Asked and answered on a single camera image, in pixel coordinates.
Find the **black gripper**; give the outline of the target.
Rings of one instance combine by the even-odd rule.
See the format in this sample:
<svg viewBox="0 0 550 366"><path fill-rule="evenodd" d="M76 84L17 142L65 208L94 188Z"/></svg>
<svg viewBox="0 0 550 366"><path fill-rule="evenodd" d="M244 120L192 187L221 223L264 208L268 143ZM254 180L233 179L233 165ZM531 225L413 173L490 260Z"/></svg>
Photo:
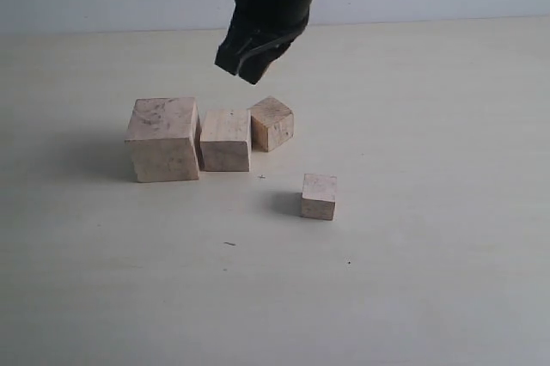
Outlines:
<svg viewBox="0 0 550 366"><path fill-rule="evenodd" d="M235 11L215 66L257 84L309 22L313 0L235 0ZM246 51L248 46L257 46Z"/></svg>

